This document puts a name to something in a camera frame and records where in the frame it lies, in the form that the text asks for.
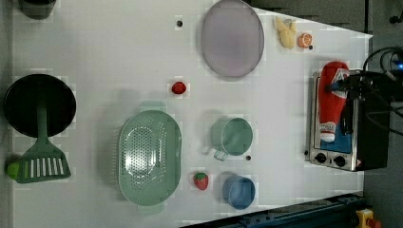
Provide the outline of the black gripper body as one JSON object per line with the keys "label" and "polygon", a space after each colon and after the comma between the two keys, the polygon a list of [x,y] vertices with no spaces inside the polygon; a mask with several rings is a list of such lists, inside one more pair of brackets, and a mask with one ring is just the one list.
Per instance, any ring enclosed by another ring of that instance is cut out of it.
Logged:
{"label": "black gripper body", "polygon": [[383,73],[373,71],[351,71],[343,80],[327,86],[329,91],[343,91],[351,99],[367,99],[378,95],[387,102],[402,101],[402,71]]}

